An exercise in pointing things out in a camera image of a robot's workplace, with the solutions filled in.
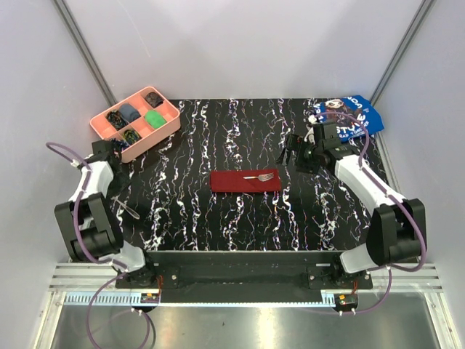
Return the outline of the silver metal fork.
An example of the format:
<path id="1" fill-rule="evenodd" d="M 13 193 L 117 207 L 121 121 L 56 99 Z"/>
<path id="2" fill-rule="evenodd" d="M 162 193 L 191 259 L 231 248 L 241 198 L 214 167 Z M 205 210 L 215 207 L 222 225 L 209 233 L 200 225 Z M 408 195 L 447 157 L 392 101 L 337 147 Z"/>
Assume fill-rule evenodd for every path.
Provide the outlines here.
<path id="1" fill-rule="evenodd" d="M 245 176 L 243 177 L 244 180 L 258 180 L 260 182 L 267 182 L 272 180 L 275 177 L 274 173 L 267 173 L 267 174 L 258 174 L 254 176 Z"/>
<path id="2" fill-rule="evenodd" d="M 124 209 L 128 214 L 130 214 L 134 219 L 136 220 L 139 220 L 140 219 L 140 215 L 135 211 L 133 210 L 132 208 L 130 208 L 129 206 L 127 206 L 124 202 L 120 201 L 118 198 L 116 198 L 115 196 L 112 197 L 112 200 L 114 202 L 116 202 L 117 204 L 119 204 L 119 206 Z"/>

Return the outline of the red cloth napkin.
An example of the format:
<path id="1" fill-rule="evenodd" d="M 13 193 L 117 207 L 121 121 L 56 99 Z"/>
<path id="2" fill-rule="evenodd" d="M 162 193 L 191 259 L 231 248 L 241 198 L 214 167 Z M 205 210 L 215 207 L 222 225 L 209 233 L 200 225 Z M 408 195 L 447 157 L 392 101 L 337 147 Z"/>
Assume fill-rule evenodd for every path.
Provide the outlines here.
<path id="1" fill-rule="evenodd" d="M 274 173 L 275 177 L 267 182 L 243 179 L 245 176 L 267 173 Z M 214 193 L 266 193 L 281 191 L 281 181 L 277 169 L 212 171 L 209 184 L 211 191 Z"/>

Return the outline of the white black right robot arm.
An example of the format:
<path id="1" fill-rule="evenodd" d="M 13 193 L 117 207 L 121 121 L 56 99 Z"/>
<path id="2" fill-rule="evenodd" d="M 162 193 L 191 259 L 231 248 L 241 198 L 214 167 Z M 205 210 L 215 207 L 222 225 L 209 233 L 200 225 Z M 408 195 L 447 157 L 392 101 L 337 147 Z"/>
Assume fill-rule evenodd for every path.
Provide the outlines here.
<path id="1" fill-rule="evenodd" d="M 401 262 L 418 258 L 415 272 L 426 262 L 426 210 L 419 199 L 406 199 L 389 187 L 366 164 L 363 155 L 343 143 L 333 122 L 314 124 L 313 139 L 287 136 L 278 164 L 295 155 L 296 170 L 315 174 L 327 169 L 359 198 L 370 212 L 371 222 L 364 244 L 342 252 L 331 263 L 330 280 L 346 288 L 357 276 L 382 267 L 401 269 Z"/>

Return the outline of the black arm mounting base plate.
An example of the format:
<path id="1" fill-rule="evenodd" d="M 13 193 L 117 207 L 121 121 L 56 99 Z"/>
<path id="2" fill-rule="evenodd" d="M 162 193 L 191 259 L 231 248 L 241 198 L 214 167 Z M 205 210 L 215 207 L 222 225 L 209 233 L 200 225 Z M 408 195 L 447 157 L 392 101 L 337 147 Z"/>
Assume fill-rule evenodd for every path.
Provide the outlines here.
<path id="1" fill-rule="evenodd" d="M 162 305 L 276 305 L 325 303 L 322 293 L 373 288 L 364 271 L 345 274 L 339 252 L 150 252 L 148 270 L 119 289 L 161 286 Z"/>

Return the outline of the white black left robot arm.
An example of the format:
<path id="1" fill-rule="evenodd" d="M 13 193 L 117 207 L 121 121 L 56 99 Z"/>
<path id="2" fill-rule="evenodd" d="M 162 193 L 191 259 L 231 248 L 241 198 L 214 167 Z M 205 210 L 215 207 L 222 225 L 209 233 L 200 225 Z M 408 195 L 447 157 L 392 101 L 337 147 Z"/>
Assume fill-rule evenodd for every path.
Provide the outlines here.
<path id="1" fill-rule="evenodd" d="M 157 270 L 147 254 L 124 239 L 110 201 L 129 184 L 122 168 L 121 149 L 112 141 L 92 143 L 82 157 L 69 147 L 47 142 L 46 147 L 66 159 L 81 178 L 73 195 L 54 208 L 68 254 L 74 262 L 108 264 L 124 274 L 123 280 L 142 288 L 152 286 Z"/>

